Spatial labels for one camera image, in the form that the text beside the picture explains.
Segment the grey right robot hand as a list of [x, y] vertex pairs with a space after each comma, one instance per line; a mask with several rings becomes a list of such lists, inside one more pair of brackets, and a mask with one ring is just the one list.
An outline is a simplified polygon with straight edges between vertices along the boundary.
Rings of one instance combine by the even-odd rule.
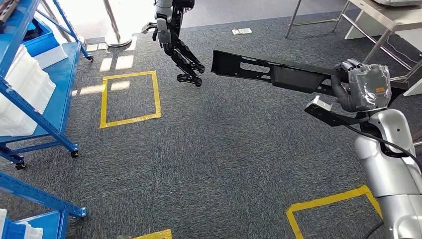
[[364, 112], [388, 106], [392, 96], [388, 66], [351, 58], [335, 65], [334, 70], [331, 87], [343, 110]]

